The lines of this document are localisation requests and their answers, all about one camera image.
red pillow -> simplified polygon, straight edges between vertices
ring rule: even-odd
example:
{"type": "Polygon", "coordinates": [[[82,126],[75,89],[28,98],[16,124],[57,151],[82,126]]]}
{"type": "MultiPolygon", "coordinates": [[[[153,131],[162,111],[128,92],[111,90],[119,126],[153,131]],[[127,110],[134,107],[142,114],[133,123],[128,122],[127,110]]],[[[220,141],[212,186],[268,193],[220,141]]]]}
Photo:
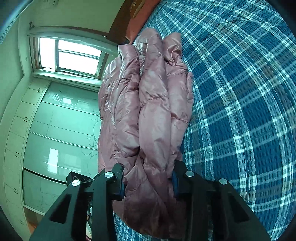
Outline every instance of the red pillow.
{"type": "Polygon", "coordinates": [[[130,19],[126,30],[126,38],[130,41],[130,44],[134,42],[152,11],[160,1],[161,0],[146,0],[138,14],[130,19]]]}

white wall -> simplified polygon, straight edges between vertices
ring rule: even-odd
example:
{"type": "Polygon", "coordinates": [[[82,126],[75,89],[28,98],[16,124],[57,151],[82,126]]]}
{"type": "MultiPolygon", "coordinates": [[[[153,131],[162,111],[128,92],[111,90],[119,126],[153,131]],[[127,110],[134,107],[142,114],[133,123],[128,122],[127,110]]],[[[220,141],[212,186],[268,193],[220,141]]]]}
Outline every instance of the white wall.
{"type": "Polygon", "coordinates": [[[109,32],[124,0],[59,0],[57,6],[38,1],[33,24],[40,26],[73,26],[109,32]]]}
{"type": "Polygon", "coordinates": [[[18,23],[17,20],[13,24],[0,45],[0,119],[13,91],[23,77],[17,41],[18,23]]]}
{"type": "Polygon", "coordinates": [[[34,10],[35,1],[31,3],[19,16],[18,24],[18,50],[20,55],[20,62],[24,76],[30,76],[32,73],[32,64],[30,56],[30,43],[27,33],[32,21],[32,13],[34,10]]]}

bed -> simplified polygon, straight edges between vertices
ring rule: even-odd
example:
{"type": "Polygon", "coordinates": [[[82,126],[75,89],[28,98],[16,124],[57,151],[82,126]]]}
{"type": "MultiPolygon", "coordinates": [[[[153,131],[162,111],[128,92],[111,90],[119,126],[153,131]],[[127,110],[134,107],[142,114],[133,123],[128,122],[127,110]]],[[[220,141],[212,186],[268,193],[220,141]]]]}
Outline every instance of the bed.
{"type": "MultiPolygon", "coordinates": [[[[194,106],[187,167],[226,178],[276,240],[296,213],[296,40],[265,0],[162,0],[144,28],[182,34],[194,106]]],[[[151,240],[116,215],[119,240],[151,240]]]]}

window frame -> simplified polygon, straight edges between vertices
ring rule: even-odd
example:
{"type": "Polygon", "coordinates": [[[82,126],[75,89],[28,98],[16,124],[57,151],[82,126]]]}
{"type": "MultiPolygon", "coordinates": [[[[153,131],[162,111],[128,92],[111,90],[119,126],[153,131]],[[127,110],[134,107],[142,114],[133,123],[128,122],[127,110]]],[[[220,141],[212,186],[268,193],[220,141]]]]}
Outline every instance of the window frame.
{"type": "Polygon", "coordinates": [[[54,43],[55,69],[43,68],[42,65],[41,65],[41,59],[40,59],[40,38],[41,37],[33,37],[32,38],[32,44],[30,45],[30,47],[31,46],[33,47],[33,54],[34,54],[34,59],[35,59],[35,69],[42,69],[42,70],[51,71],[51,72],[66,73],[66,74],[72,74],[72,75],[76,75],[76,76],[101,80],[101,78],[103,76],[103,71],[104,71],[107,59],[109,57],[108,53],[105,53],[105,52],[102,51],[100,56],[97,57],[97,56],[84,54],[84,53],[80,53],[80,52],[75,52],[75,51],[59,50],[59,40],[53,38],[53,39],[55,39],[55,43],[54,43]],[[95,74],[89,74],[89,73],[84,73],[84,72],[80,72],[80,71],[77,71],[77,70],[61,68],[59,66],[59,53],[75,54],[75,55],[84,56],[84,57],[93,58],[93,59],[98,60],[96,73],[95,74]]]}

window pane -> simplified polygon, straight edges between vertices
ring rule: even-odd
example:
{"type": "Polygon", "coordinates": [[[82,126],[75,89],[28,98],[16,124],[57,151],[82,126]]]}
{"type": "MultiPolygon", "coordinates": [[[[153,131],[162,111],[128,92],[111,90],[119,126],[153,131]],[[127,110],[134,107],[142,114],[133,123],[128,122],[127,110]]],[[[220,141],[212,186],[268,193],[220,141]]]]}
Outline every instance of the window pane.
{"type": "Polygon", "coordinates": [[[60,68],[72,69],[84,73],[96,74],[99,61],[76,54],[59,52],[60,68]]]}
{"type": "Polygon", "coordinates": [[[44,68],[55,69],[54,42],[55,39],[40,38],[40,61],[44,68]]]}
{"type": "Polygon", "coordinates": [[[100,57],[101,55],[101,50],[98,50],[96,48],[93,48],[87,45],[76,44],[76,43],[72,43],[64,40],[59,40],[59,49],[85,53],[85,54],[89,54],[97,57],[100,57]]]}

